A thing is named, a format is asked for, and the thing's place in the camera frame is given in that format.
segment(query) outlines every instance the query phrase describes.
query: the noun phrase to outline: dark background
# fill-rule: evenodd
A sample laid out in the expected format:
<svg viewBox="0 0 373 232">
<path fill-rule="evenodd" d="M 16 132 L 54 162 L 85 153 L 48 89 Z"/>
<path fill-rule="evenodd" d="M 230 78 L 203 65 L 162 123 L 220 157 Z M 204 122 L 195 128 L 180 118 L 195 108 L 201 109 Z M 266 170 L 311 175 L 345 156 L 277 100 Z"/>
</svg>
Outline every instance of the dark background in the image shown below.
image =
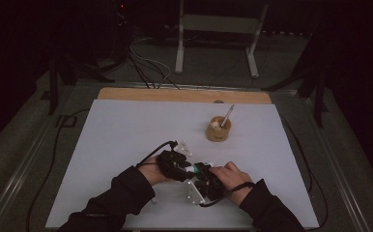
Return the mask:
<svg viewBox="0 0 373 232">
<path fill-rule="evenodd" d="M 207 11 L 200 2 L 191 0 L 187 8 Z M 117 11 L 152 36 L 165 37 L 164 25 L 178 23 L 179 6 L 174 0 L 121 3 L 125 7 Z M 105 17 L 115 13 L 111 6 L 106 0 L 0 1 L 0 131 L 36 91 L 36 79 L 47 72 L 50 44 L 57 43 L 86 62 L 106 55 L 108 47 L 100 42 L 111 37 L 103 30 L 109 20 Z M 247 9 L 216 1 L 212 11 L 256 15 Z M 297 69 L 325 62 L 326 86 L 373 166 L 373 1 L 273 1 L 264 31 L 310 37 Z M 92 37 L 101 32 L 97 40 Z"/>
</svg>

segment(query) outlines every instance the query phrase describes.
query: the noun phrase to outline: white metal stand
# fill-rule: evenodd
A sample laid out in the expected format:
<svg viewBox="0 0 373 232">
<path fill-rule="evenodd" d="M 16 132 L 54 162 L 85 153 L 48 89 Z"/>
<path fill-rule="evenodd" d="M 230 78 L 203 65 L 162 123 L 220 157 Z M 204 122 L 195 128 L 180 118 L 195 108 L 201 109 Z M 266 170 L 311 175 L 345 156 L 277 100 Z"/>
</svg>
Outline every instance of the white metal stand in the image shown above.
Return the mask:
<svg viewBox="0 0 373 232">
<path fill-rule="evenodd" d="M 262 31 L 263 21 L 269 5 L 264 5 L 259 18 L 198 15 L 184 13 L 184 0 L 180 0 L 180 25 L 175 73 L 183 72 L 184 30 L 214 31 L 253 34 L 252 44 L 246 48 L 247 63 L 252 78 L 259 77 L 253 52 Z"/>
</svg>

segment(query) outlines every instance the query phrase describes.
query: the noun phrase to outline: person's right hand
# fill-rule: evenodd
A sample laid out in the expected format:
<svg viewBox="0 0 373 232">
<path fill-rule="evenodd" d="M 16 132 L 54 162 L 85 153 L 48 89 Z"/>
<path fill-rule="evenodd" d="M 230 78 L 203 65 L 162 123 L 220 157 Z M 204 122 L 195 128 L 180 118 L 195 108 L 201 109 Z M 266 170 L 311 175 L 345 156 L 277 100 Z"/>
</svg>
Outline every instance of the person's right hand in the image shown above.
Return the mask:
<svg viewBox="0 0 373 232">
<path fill-rule="evenodd" d="M 242 172 L 232 161 L 226 163 L 223 167 L 211 167 L 210 171 L 217 176 L 227 190 L 233 189 L 234 187 L 245 182 L 252 182 L 249 175 Z M 229 196 L 229 199 L 236 205 L 240 206 L 244 198 L 249 194 L 250 190 L 250 187 L 245 187 L 234 191 Z"/>
</svg>

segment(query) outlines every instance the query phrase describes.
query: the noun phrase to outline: black cable on floor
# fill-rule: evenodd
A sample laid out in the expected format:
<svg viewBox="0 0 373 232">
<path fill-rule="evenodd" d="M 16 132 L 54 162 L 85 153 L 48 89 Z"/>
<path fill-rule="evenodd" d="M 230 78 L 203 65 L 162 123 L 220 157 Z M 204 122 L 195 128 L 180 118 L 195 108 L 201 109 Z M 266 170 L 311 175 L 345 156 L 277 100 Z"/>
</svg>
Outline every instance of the black cable on floor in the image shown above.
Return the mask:
<svg viewBox="0 0 373 232">
<path fill-rule="evenodd" d="M 312 183 L 313 183 L 313 180 L 316 182 L 316 185 L 319 189 L 319 191 L 322 193 L 322 197 L 323 197 L 323 201 L 325 203 L 325 210 L 326 210 L 326 214 L 325 214 L 325 218 L 323 219 L 322 223 L 319 225 L 319 227 L 317 228 L 312 228 L 312 229 L 307 229 L 307 231 L 311 231 L 311 230 L 317 230 L 317 229 L 320 229 L 322 228 L 326 222 L 328 221 L 328 217 L 329 217 L 329 207 L 328 207 L 328 200 L 326 199 L 326 196 L 325 194 L 323 193 L 323 189 L 322 187 L 320 186 L 316 176 L 313 174 L 312 170 L 310 169 L 310 166 L 309 166 L 309 163 L 307 161 L 307 158 L 306 158 L 306 155 L 304 154 L 304 150 L 303 150 L 303 147 L 301 146 L 301 142 L 299 141 L 298 137 L 295 135 L 295 133 L 293 132 L 292 128 L 290 127 L 289 123 L 287 122 L 287 120 L 282 116 L 280 115 L 280 118 L 282 120 L 282 123 L 283 125 L 289 130 L 289 132 L 293 135 L 293 137 L 295 138 L 295 141 L 296 141 L 296 144 L 299 148 L 299 151 L 301 152 L 301 157 L 303 158 L 303 161 L 304 161 L 304 164 L 306 165 L 306 168 L 307 168 L 307 172 L 309 174 L 309 188 L 307 189 L 307 192 L 310 193 L 312 191 Z"/>
<path fill-rule="evenodd" d="M 168 66 L 166 66 L 165 64 L 162 64 L 161 62 L 159 62 L 159 61 L 155 61 L 155 60 L 151 60 L 151 59 L 147 59 L 147 58 L 144 58 L 144 57 L 142 57 L 142 56 L 140 56 L 139 54 L 136 54 L 131 48 L 129 48 L 129 55 L 131 55 L 131 54 L 133 54 L 136 58 L 138 58 L 138 59 L 141 59 L 141 60 L 143 60 L 143 61 L 145 61 L 145 62 L 148 62 L 149 64 L 151 64 L 151 65 L 153 65 L 155 68 L 156 68 L 156 70 L 155 69 L 153 69 L 153 68 L 151 68 L 151 67 L 148 67 L 148 66 L 146 66 L 147 68 L 149 68 L 149 69 L 152 69 L 153 71 L 155 71 L 155 72 L 157 72 L 157 73 L 160 73 L 161 74 L 161 76 L 162 76 L 162 79 L 161 79 L 161 82 L 159 83 L 159 85 L 158 85 L 158 89 L 160 88 L 160 86 L 162 85 L 162 83 L 165 81 L 165 80 L 168 80 L 172 85 L 174 85 L 177 89 L 179 89 L 180 90 L 180 88 L 169 78 L 169 75 L 171 74 L 171 69 L 168 67 Z M 157 66 L 157 65 L 155 65 L 154 63 L 157 63 L 157 64 L 160 64 L 160 65 L 162 65 L 162 66 L 164 66 L 166 69 L 168 69 L 168 74 L 167 75 L 164 75 L 164 73 L 162 72 L 162 70 Z"/>
<path fill-rule="evenodd" d="M 138 65 L 144 66 L 145 68 L 150 69 L 150 70 L 154 71 L 155 73 L 158 73 L 158 74 L 160 74 L 162 76 L 162 80 L 161 80 L 161 82 L 159 83 L 159 85 L 157 87 L 158 89 L 160 88 L 160 86 L 162 85 L 162 83 L 163 83 L 164 80 L 168 80 L 177 89 L 181 90 L 180 87 L 178 87 L 171 79 L 165 77 L 165 74 L 162 72 L 162 70 L 156 64 L 154 64 L 153 62 L 146 60 L 146 62 L 148 62 L 149 64 L 151 64 L 154 67 L 147 66 L 147 65 L 145 65 L 145 64 L 143 64 L 143 63 L 141 63 L 139 61 L 136 61 L 136 60 L 132 60 L 132 62 L 135 62 Z"/>
<path fill-rule="evenodd" d="M 47 182 L 48 180 L 48 177 L 50 176 L 50 173 L 54 167 L 54 162 L 56 160 L 56 152 L 57 152 L 57 144 L 58 144 L 58 139 L 60 137 L 60 132 L 61 132 L 61 129 L 64 128 L 66 126 L 66 123 L 69 121 L 69 119 L 71 118 L 74 118 L 76 119 L 75 115 L 79 114 L 79 113 L 82 113 L 82 112 L 85 112 L 85 111 L 89 111 L 90 109 L 82 109 L 82 110 L 79 110 L 75 113 L 73 113 L 72 115 L 69 115 L 67 116 L 66 118 L 63 119 L 60 127 L 58 128 L 57 130 L 57 134 L 56 134 L 56 138 L 54 140 L 54 145 L 53 145 L 53 152 L 52 152 L 52 157 L 51 157 L 51 163 L 50 163 L 50 166 L 48 168 L 48 171 L 44 177 L 44 180 L 42 182 L 42 184 L 40 185 L 39 187 L 39 190 L 36 192 L 36 195 L 33 197 L 33 200 L 32 200 L 32 203 L 30 204 L 30 207 L 29 207 L 29 210 L 27 212 L 27 218 L 26 218 L 26 232 L 30 232 L 30 219 L 31 219 L 31 215 L 32 215 L 32 212 L 33 212 L 33 208 L 36 204 L 36 201 L 37 199 L 39 198 L 39 195 L 40 193 L 42 192 L 43 190 L 43 187 L 45 185 L 45 183 Z"/>
<path fill-rule="evenodd" d="M 144 82 L 145 86 L 147 86 L 148 89 L 151 89 L 150 85 L 148 84 L 148 81 L 147 81 L 148 77 L 146 77 L 144 75 L 144 73 L 139 69 L 139 67 L 135 64 L 135 61 L 132 59 L 132 57 L 129 57 L 129 60 L 132 62 L 133 66 L 134 66 L 134 68 L 136 70 L 136 72 L 138 73 L 138 75 L 141 78 L 141 80 Z"/>
</svg>

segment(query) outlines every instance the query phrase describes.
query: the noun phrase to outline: wire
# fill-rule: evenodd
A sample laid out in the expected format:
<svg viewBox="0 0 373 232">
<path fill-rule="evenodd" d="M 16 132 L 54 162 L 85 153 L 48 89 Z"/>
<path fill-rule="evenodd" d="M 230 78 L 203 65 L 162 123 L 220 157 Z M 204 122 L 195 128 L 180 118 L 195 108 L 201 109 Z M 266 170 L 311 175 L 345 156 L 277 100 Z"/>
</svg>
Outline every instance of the wire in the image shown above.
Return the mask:
<svg viewBox="0 0 373 232">
<path fill-rule="evenodd" d="M 145 157 L 142 161 L 140 161 L 137 165 L 135 165 L 135 167 L 139 167 L 141 166 L 147 159 L 149 159 L 153 154 L 155 154 L 159 149 L 165 147 L 166 145 L 170 145 L 171 148 L 175 147 L 178 143 L 176 141 L 168 141 L 168 142 L 164 142 L 162 143 L 161 145 L 159 145 L 159 147 L 157 147 L 152 153 L 150 153 L 150 155 L 148 155 L 147 157 Z"/>
<path fill-rule="evenodd" d="M 165 65 L 165 64 L 162 64 L 160 61 L 156 61 L 156 60 L 152 60 L 152 59 L 147 59 L 147 58 L 144 58 L 142 56 L 139 56 L 138 54 L 136 54 L 131 47 L 129 47 L 129 50 L 131 51 L 131 53 L 136 56 L 137 58 L 141 59 L 141 60 L 145 60 L 145 61 L 150 61 L 150 62 L 154 62 L 154 63 L 157 63 L 159 65 L 162 65 L 164 66 L 166 69 L 168 69 L 168 74 L 166 76 L 169 76 L 171 74 L 171 69 Z"/>
<path fill-rule="evenodd" d="M 323 189 L 322 187 L 320 186 L 316 176 L 314 175 L 314 173 L 312 172 L 312 170 L 310 169 L 310 166 L 309 166 L 309 163 L 307 161 L 307 158 L 306 158 L 306 155 L 304 154 L 304 150 L 303 150 L 303 147 L 301 146 L 301 142 L 299 141 L 298 137 L 295 135 L 295 133 L 293 132 L 292 128 L 290 127 L 289 123 L 287 122 L 287 120 L 282 116 L 280 115 L 280 118 L 282 120 L 282 123 L 283 125 L 289 130 L 289 132 L 293 135 L 293 137 L 295 138 L 295 141 L 296 141 L 296 144 L 299 148 L 299 151 L 301 152 L 301 157 L 303 158 L 303 161 L 304 161 L 304 164 L 306 165 L 306 168 L 307 168 L 307 172 L 309 174 L 309 188 L 307 189 L 307 192 L 310 193 L 312 191 L 312 183 L 313 183 L 313 180 L 316 182 L 316 185 L 319 189 L 319 191 L 322 193 L 322 197 L 323 197 L 323 201 L 325 203 L 325 210 L 326 210 L 326 214 L 325 214 L 325 218 L 323 219 L 322 223 L 319 225 L 319 227 L 317 228 L 312 228 L 312 229 L 307 229 L 307 231 L 311 231 L 311 230 L 317 230 L 317 229 L 320 229 L 322 228 L 326 222 L 328 221 L 328 218 L 329 218 L 329 207 L 328 207 L 328 200 L 326 199 L 326 196 L 323 192 Z"/>
<path fill-rule="evenodd" d="M 132 42 L 132 44 L 137 44 L 137 43 L 140 43 L 140 42 L 143 42 L 143 41 L 154 40 L 154 39 L 155 38 L 153 38 L 153 37 L 142 38 L 142 39 L 139 39 L 138 41 Z"/>
<path fill-rule="evenodd" d="M 280 119 L 282 120 L 282 123 L 283 125 L 289 130 L 289 132 L 293 135 L 293 137 L 295 138 L 295 141 L 296 141 L 296 145 L 298 146 L 299 148 L 299 151 L 301 152 L 301 157 L 303 158 L 303 161 L 304 161 L 304 164 L 306 165 L 306 168 L 307 168 L 307 173 L 309 174 L 309 187 L 307 188 L 307 192 L 311 192 L 312 191 L 312 170 L 310 169 L 310 166 L 309 166 L 309 163 L 307 161 L 307 158 L 306 158 L 306 155 L 304 154 L 304 150 L 303 150 L 303 147 L 301 146 L 301 142 L 299 141 L 298 137 L 295 136 L 295 133 L 293 132 L 292 130 L 292 127 L 289 125 L 288 121 L 282 116 L 280 115 Z"/>
<path fill-rule="evenodd" d="M 230 194 L 234 193 L 234 191 L 237 191 L 237 190 L 240 190 L 240 189 L 243 189 L 245 187 L 255 187 L 255 184 L 251 183 L 251 182 L 245 182 L 243 184 L 240 184 L 232 189 L 230 189 L 226 194 L 224 194 L 222 197 L 218 198 L 217 200 L 209 203 L 209 204 L 199 204 L 199 206 L 201 207 L 210 207 L 210 206 L 213 206 L 214 204 L 218 203 L 219 201 L 225 199 L 226 197 L 228 197 Z"/>
<path fill-rule="evenodd" d="M 43 187 L 44 187 L 45 183 L 47 182 L 48 177 L 50 176 L 50 173 L 51 173 L 51 171 L 54 167 L 54 163 L 55 163 L 55 160 L 56 160 L 57 144 L 58 144 L 58 139 L 60 137 L 61 129 L 66 126 L 66 123 L 67 123 L 67 121 L 69 121 L 70 118 L 75 118 L 75 115 L 77 115 L 79 113 L 82 113 L 82 112 L 85 112 L 85 111 L 88 111 L 88 110 L 90 110 L 90 109 L 88 109 L 88 108 L 87 109 L 82 109 L 82 110 L 79 110 L 79 111 L 73 113 L 72 115 L 66 116 L 66 118 L 63 119 L 60 127 L 58 128 L 56 138 L 55 138 L 55 141 L 54 141 L 54 145 L 53 145 L 53 152 L 52 152 L 50 166 L 49 166 L 48 171 L 47 171 L 47 173 L 44 177 L 44 180 L 43 180 L 42 184 L 39 187 L 39 190 L 36 192 L 36 195 L 33 197 L 32 203 L 30 204 L 29 210 L 27 212 L 26 232 L 30 232 L 30 219 L 31 219 L 31 215 L 32 215 L 32 212 L 33 212 L 33 208 L 34 208 L 34 206 L 36 204 L 36 201 L 39 198 L 39 195 L 42 192 Z"/>
<path fill-rule="evenodd" d="M 156 88 L 154 82 L 147 76 L 145 76 L 145 74 L 142 72 L 141 69 L 138 68 L 138 66 L 135 64 L 135 61 L 132 59 L 132 57 L 129 57 L 129 59 L 131 60 L 136 72 L 138 73 L 139 77 L 141 78 L 141 80 L 145 83 L 145 85 L 147 86 L 148 89 L 150 89 L 150 85 L 148 84 L 147 80 L 150 80 L 154 86 L 154 88 Z"/>
<path fill-rule="evenodd" d="M 157 165 L 158 162 L 143 162 L 143 163 L 139 163 L 140 166 L 143 166 L 143 165 Z"/>
<path fill-rule="evenodd" d="M 153 68 L 148 67 L 148 66 L 146 66 L 146 65 L 144 65 L 144 66 L 146 66 L 147 68 L 152 69 L 153 71 L 158 72 L 158 73 L 161 74 L 161 76 L 162 76 L 162 80 L 161 80 L 161 82 L 159 83 L 157 89 L 159 89 L 159 88 L 161 87 L 161 85 L 163 84 L 163 82 L 164 82 L 165 80 L 168 80 L 168 81 L 169 81 L 171 84 L 173 84 L 177 89 L 181 90 L 180 87 L 178 87 L 178 86 L 177 86 L 177 85 L 176 85 L 172 80 L 170 80 L 170 79 L 168 78 L 169 75 L 171 74 L 171 69 L 170 69 L 167 65 L 162 64 L 160 61 L 155 61 L 155 60 L 152 60 L 152 59 L 144 58 L 144 57 L 142 57 L 142 56 L 136 54 L 136 53 L 132 50 L 131 47 L 129 48 L 129 50 L 130 50 L 130 53 L 133 54 L 135 57 L 137 57 L 138 59 L 141 59 L 141 60 L 144 60 L 144 61 L 148 62 L 149 64 L 151 64 L 152 66 L 154 66 L 156 69 L 153 69 Z M 161 70 L 157 65 L 155 65 L 154 63 L 159 64 L 159 65 L 162 65 L 162 66 L 164 66 L 166 69 L 168 69 L 168 74 L 167 74 L 167 75 L 164 75 L 164 73 L 162 72 L 162 70 Z"/>
<path fill-rule="evenodd" d="M 200 35 L 202 35 L 202 31 L 198 31 L 198 33 L 197 33 L 195 36 L 193 36 L 192 38 L 183 39 L 183 41 L 186 41 L 186 42 L 188 42 L 188 41 L 193 41 L 193 40 L 195 40 L 196 38 L 198 38 Z"/>
</svg>

